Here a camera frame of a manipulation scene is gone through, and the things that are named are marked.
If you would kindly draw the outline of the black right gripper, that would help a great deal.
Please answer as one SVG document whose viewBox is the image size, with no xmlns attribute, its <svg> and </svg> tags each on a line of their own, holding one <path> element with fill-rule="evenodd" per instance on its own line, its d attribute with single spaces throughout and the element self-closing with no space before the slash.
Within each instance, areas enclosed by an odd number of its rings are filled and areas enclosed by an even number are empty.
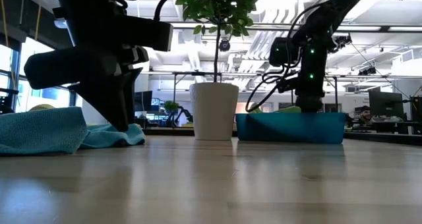
<svg viewBox="0 0 422 224">
<path fill-rule="evenodd" d="M 298 75 L 295 89 L 296 106 L 303 113 L 316 113 L 322 108 L 324 67 L 305 65 Z"/>
</svg>

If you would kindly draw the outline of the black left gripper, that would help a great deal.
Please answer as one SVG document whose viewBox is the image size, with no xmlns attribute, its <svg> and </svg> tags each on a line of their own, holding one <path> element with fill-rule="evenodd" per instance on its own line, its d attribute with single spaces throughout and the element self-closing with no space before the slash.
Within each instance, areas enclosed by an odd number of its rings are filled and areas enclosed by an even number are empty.
<svg viewBox="0 0 422 224">
<path fill-rule="evenodd" d="M 147 18 L 118 16 L 105 24 L 56 20 L 68 31 L 73 46 L 30 56 L 24 72 L 31 87 L 44 89 L 62 84 L 75 91 L 118 131 L 135 122 L 135 82 L 149 60 L 140 29 Z"/>
</svg>

